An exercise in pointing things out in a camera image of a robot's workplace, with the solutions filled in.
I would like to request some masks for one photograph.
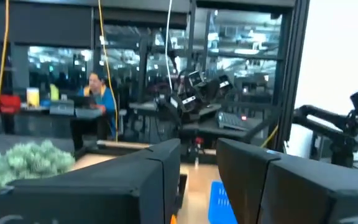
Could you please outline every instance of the wooden table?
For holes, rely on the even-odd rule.
[[[114,159],[114,156],[87,154],[77,161],[73,170]],[[209,195],[211,183],[219,180],[217,166],[181,165],[180,172],[187,174],[183,206],[178,213],[178,224],[208,224]]]

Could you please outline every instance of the yellow cable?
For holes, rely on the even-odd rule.
[[[278,125],[274,128],[272,133],[267,137],[267,139],[264,141],[264,143],[260,147],[266,147],[267,143],[269,143],[270,140],[273,139],[274,135],[277,133]]]
[[[2,81],[4,78],[5,70],[5,55],[6,55],[6,46],[7,46],[7,37],[9,33],[9,0],[5,0],[5,34],[4,34],[4,45],[2,47],[2,59],[0,67],[0,96],[2,90]]]
[[[102,33],[102,38],[103,40],[106,40],[104,38],[104,31],[103,31],[103,16],[102,16],[102,5],[101,5],[101,0],[98,0],[98,5],[99,5],[99,19],[100,19],[100,30]],[[116,142],[118,142],[118,132],[117,132],[117,121],[118,121],[118,110],[117,110],[117,102],[116,102],[116,97],[114,96],[114,92],[112,90],[112,86],[111,86],[111,76],[110,76],[110,68],[109,68],[109,60],[107,57],[107,51],[106,51],[106,45],[104,43],[102,43],[103,45],[103,52],[104,52],[104,60],[106,62],[106,68],[107,68],[107,76],[109,79],[109,87],[110,87],[110,91],[112,94],[112,99],[114,100],[114,110],[116,112],[116,117],[115,117],[115,122],[116,122]]]

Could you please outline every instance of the monitor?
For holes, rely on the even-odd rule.
[[[91,105],[95,105],[95,99],[92,96],[69,96],[69,100],[74,101],[75,108],[89,108]]]

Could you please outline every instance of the potted plant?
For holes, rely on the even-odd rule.
[[[38,179],[68,172],[74,157],[56,148],[50,141],[42,144],[16,144],[0,153],[0,190],[18,179]]]

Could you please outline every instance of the white cable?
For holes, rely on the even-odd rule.
[[[172,81],[171,81],[171,73],[169,71],[169,57],[168,57],[168,37],[169,37],[169,20],[171,19],[171,10],[172,10],[172,0],[169,0],[169,8],[168,8],[168,19],[167,19],[167,33],[165,34],[165,62],[167,64],[167,71],[168,71],[168,79],[169,79],[169,86],[172,88]]]

